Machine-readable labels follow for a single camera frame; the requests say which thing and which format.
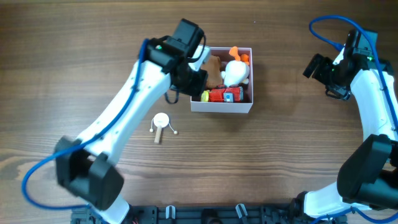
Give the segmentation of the yellow cat rattle drum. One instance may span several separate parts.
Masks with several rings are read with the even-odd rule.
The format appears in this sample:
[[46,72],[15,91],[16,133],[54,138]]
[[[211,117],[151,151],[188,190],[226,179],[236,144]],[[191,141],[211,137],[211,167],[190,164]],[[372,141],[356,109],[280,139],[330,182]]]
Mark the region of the yellow cat rattle drum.
[[201,102],[209,102],[209,96],[210,96],[210,91],[209,91],[209,90],[205,90],[205,91],[201,94],[200,101],[201,101]]

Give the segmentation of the pink cardboard box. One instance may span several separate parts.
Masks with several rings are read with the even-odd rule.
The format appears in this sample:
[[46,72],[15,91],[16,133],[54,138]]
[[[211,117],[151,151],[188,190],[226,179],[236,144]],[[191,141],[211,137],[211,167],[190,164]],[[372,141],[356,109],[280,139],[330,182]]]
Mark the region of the pink cardboard box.
[[249,113],[253,105],[253,66],[252,66],[252,48],[240,47],[240,54],[249,55],[250,72],[249,83],[244,87],[244,101],[242,103],[215,103],[201,102],[200,98],[190,98],[190,109],[192,112],[205,113]]

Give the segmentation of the brown plush bear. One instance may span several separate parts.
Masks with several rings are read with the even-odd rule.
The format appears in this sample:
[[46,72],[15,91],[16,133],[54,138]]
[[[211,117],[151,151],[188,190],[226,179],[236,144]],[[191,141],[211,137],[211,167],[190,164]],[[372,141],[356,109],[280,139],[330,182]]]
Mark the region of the brown plush bear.
[[214,55],[211,55],[208,61],[201,66],[201,69],[208,73],[208,79],[206,81],[207,89],[213,89],[223,84],[220,68],[221,60]]

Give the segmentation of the white rattle drum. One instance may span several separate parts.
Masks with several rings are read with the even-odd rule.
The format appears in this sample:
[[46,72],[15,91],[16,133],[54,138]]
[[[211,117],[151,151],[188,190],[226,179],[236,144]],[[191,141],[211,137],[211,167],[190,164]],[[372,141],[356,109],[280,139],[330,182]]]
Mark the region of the white rattle drum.
[[166,127],[169,127],[174,132],[174,135],[178,134],[178,131],[171,126],[169,116],[166,113],[157,113],[152,118],[149,130],[151,133],[155,133],[155,138],[154,138],[155,144],[160,144],[162,137],[162,130]]

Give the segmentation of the red toy fire truck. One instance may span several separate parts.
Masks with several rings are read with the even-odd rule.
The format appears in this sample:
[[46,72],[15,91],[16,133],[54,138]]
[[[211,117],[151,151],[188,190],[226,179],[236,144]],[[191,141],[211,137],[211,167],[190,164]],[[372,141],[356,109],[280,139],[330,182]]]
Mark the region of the red toy fire truck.
[[240,103],[244,99],[243,87],[220,85],[208,92],[208,101],[215,103]]

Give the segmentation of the white plush duck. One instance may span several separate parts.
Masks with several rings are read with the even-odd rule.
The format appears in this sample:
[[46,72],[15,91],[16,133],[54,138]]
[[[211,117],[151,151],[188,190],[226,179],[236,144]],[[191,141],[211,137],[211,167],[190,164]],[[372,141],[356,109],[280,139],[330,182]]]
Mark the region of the white plush duck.
[[239,84],[247,85],[249,83],[250,72],[249,55],[240,55],[237,46],[232,47],[229,50],[229,54],[234,60],[228,62],[225,71],[221,72],[223,84],[227,87]]

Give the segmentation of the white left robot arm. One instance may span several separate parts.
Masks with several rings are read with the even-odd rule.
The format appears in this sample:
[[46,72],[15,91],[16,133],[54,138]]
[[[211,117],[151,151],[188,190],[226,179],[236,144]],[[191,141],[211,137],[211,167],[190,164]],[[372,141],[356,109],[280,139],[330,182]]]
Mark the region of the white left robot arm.
[[204,31],[182,19],[172,35],[145,40],[132,72],[97,120],[76,140],[61,138],[55,147],[58,184],[82,198],[102,223],[130,223],[124,184],[116,169],[128,139],[152,105],[168,90],[199,96],[208,74]]

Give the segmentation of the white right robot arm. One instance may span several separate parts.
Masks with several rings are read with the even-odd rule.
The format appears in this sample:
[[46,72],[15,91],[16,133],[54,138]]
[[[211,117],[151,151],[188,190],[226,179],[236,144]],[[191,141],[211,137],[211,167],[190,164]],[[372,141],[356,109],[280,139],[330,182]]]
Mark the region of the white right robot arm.
[[336,182],[303,197],[303,213],[327,219],[356,207],[360,210],[397,209],[397,100],[394,72],[387,60],[375,59],[371,45],[377,32],[350,30],[334,60],[314,55],[303,74],[338,100],[353,96],[363,129],[363,143],[341,166]]

